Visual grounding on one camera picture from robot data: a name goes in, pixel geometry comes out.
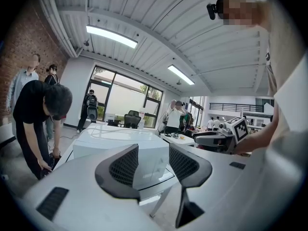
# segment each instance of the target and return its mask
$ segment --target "table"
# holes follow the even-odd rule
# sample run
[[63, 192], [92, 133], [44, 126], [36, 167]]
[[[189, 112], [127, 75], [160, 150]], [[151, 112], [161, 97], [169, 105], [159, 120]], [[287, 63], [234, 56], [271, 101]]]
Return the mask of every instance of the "table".
[[165, 134], [161, 134], [160, 138], [163, 139], [164, 141], [168, 142], [168, 143], [174, 143], [174, 144], [180, 144], [180, 145], [189, 145], [189, 146], [193, 146], [196, 147], [197, 143], [192, 139], [189, 138], [185, 135], [179, 134], [179, 138], [173, 138], [173, 137], [167, 137]]

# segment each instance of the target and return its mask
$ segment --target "light fixture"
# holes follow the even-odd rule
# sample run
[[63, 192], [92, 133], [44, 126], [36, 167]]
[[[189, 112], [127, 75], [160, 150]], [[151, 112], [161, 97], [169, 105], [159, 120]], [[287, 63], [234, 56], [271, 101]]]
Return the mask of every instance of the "light fixture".
[[177, 76], [179, 76], [181, 79], [185, 80], [188, 84], [194, 85], [194, 83], [175, 66], [171, 65], [168, 67], [168, 69], [175, 73]]
[[110, 31], [110, 30], [107, 30], [107, 29], [102, 29], [102, 28], [97, 27], [97, 26], [88, 25], [88, 26], [86, 26], [86, 28], [87, 28], [88, 33], [93, 33], [93, 34], [96, 34], [96, 35], [99, 35], [99, 36], [102, 36], [102, 37], [105, 37], [105, 38], [115, 40], [117, 42], [120, 42], [122, 44], [130, 46], [133, 49], [136, 47], [136, 45], [138, 43], [137, 41], [134, 41], [134, 40], [132, 40], [128, 37], [125, 37], [122, 34], [119, 34], [119, 33], [116, 33], [116, 32], [113, 32], [113, 31]]

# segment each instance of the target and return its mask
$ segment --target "floor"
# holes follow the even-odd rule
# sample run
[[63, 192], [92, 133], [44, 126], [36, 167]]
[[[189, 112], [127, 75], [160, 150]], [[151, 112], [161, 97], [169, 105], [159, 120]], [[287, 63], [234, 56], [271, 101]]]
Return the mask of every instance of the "floor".
[[[68, 146], [74, 139], [78, 138], [79, 134], [76, 134], [76, 129], [69, 127], [62, 127], [62, 134], [60, 138], [60, 151], [63, 154]], [[53, 149], [53, 141], [49, 141], [50, 152]], [[23, 153], [17, 140], [7, 144], [0, 151], [0, 173], [7, 175], [8, 179], [6, 184], [11, 190], [13, 195], [22, 197], [27, 190], [33, 186], [38, 180], [32, 174], [27, 167]], [[176, 184], [172, 187], [168, 194], [168, 198], [163, 202], [158, 209], [154, 218], [151, 218], [156, 222], [162, 230], [173, 231], [175, 230], [175, 220], [180, 205], [180, 200], [176, 198], [181, 191], [180, 184]], [[140, 208], [146, 213], [150, 214], [156, 205], [157, 201], [140, 206]]]

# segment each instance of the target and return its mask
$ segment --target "hand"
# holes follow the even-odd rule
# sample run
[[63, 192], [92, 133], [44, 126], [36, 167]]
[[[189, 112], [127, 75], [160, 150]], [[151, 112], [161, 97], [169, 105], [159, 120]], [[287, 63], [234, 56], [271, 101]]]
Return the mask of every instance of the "hand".
[[45, 168], [51, 171], [51, 167], [49, 167], [49, 165], [43, 159], [38, 160], [38, 165], [41, 167], [41, 169]]
[[54, 147], [54, 149], [53, 149], [53, 151], [52, 151], [52, 154], [53, 154], [53, 157], [54, 157], [54, 158], [59, 158], [59, 156], [60, 156], [59, 148]]

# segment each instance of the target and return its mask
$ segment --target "black railing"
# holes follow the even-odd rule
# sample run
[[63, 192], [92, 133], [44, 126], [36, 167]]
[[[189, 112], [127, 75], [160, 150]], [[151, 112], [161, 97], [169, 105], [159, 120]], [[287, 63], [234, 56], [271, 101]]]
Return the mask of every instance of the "black railing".
[[252, 104], [238, 104], [238, 103], [210, 103], [210, 110], [224, 110], [224, 111], [253, 111], [264, 112], [263, 105]]

